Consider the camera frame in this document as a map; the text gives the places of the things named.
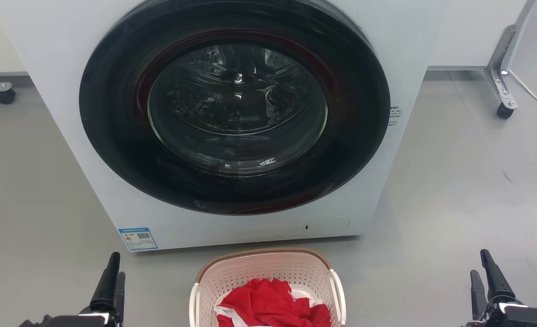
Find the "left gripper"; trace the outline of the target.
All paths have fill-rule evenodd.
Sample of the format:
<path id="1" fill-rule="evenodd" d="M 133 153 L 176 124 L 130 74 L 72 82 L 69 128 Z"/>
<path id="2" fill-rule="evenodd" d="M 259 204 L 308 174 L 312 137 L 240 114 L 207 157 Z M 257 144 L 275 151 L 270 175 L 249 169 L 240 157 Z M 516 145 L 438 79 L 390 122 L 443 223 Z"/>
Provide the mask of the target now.
<path id="1" fill-rule="evenodd" d="M 40 322 L 25 320 L 19 327 L 123 327 L 126 275 L 119 272 L 119 265 L 120 253 L 113 252 L 91 298 L 91 311 L 44 315 Z"/>

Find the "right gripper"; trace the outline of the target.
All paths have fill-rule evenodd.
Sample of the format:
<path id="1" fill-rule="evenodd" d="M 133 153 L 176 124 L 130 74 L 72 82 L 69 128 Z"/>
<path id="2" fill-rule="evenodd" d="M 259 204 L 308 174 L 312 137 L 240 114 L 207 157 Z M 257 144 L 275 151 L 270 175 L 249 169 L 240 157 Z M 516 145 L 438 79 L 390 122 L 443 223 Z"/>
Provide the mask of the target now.
<path id="1" fill-rule="evenodd" d="M 515 303 L 515 294 L 490 251 L 480 251 L 488 282 L 488 301 L 480 274 L 470 271 L 473 320 L 466 327 L 537 327 L 537 308 Z"/>

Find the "cream perforated laundry basket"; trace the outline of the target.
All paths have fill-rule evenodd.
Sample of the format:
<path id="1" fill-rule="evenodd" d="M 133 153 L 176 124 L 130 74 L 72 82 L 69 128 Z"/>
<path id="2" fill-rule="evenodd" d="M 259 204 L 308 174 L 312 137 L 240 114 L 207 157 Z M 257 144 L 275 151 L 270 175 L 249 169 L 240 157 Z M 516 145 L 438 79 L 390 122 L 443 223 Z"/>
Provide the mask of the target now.
<path id="1" fill-rule="evenodd" d="M 214 307 L 252 279 L 279 279 L 293 298 L 327 305 L 330 327 L 346 327 L 342 283 L 328 259 L 308 248 L 271 247 L 222 255 L 200 269 L 189 298 L 190 327 L 218 327 Z"/>

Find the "blue energy label sticker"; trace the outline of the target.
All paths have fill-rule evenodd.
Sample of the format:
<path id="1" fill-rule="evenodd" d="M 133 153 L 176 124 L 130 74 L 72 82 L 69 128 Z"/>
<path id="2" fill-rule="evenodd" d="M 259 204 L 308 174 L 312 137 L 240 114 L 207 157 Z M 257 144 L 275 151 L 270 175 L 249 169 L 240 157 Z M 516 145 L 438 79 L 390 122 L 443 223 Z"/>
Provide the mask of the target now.
<path id="1" fill-rule="evenodd" d="M 149 228 L 119 228 L 118 231 L 131 252 L 159 249 Z"/>

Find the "round black washer door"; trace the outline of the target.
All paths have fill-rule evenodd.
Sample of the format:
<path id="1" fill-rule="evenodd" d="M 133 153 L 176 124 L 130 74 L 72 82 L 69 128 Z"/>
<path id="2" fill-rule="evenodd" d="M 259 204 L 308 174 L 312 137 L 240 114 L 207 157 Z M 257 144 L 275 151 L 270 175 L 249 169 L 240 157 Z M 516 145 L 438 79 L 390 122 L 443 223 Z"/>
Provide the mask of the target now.
<path id="1" fill-rule="evenodd" d="M 390 87 L 324 0 L 145 0 L 82 74 L 86 135 L 114 172 L 177 207 L 258 215 L 350 181 L 378 151 Z"/>

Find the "round filter cover flap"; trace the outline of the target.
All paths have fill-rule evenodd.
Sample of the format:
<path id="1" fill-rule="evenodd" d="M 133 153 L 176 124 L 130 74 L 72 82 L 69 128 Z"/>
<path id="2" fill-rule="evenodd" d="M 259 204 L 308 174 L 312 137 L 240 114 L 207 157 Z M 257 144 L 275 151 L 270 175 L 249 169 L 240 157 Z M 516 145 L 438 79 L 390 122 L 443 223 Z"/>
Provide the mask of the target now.
<path id="1" fill-rule="evenodd" d="M 343 236 L 349 230 L 349 220 L 338 215 L 313 217 L 303 225 L 303 232 L 314 238 Z"/>

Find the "white front-load washing machine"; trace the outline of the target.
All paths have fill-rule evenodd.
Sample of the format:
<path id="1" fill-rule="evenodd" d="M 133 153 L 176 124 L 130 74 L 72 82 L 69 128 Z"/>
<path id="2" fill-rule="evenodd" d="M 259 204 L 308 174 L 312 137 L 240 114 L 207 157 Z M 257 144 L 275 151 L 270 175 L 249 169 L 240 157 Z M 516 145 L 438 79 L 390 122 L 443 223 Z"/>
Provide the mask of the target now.
<path id="1" fill-rule="evenodd" d="M 310 237 L 313 217 L 349 220 L 343 236 L 365 233 L 390 173 L 405 126 L 452 0 L 324 0 L 356 24 L 390 87 L 397 126 L 361 172 L 340 188 L 277 213 L 219 215 L 177 207 L 123 180 L 98 155 L 81 120 L 79 91 L 92 52 L 108 30 L 145 0 L 0 0 L 0 20 L 113 225 L 149 228 L 159 250 Z"/>

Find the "tall grey metal stand leg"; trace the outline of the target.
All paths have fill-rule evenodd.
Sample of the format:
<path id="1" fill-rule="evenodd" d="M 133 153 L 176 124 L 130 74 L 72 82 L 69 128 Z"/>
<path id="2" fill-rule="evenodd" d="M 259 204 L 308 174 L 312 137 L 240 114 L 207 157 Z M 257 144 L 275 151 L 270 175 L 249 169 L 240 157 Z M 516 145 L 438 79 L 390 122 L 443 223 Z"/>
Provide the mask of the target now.
<path id="1" fill-rule="evenodd" d="M 492 84 L 493 89 L 495 89 L 500 103 L 503 102 L 509 109 L 516 110 L 518 105 L 505 83 L 505 77 L 510 74 L 515 50 L 521 41 L 523 27 L 528 21 L 534 4 L 535 0 L 526 0 L 517 21 L 503 30 L 490 62 L 484 69 L 484 73 Z"/>

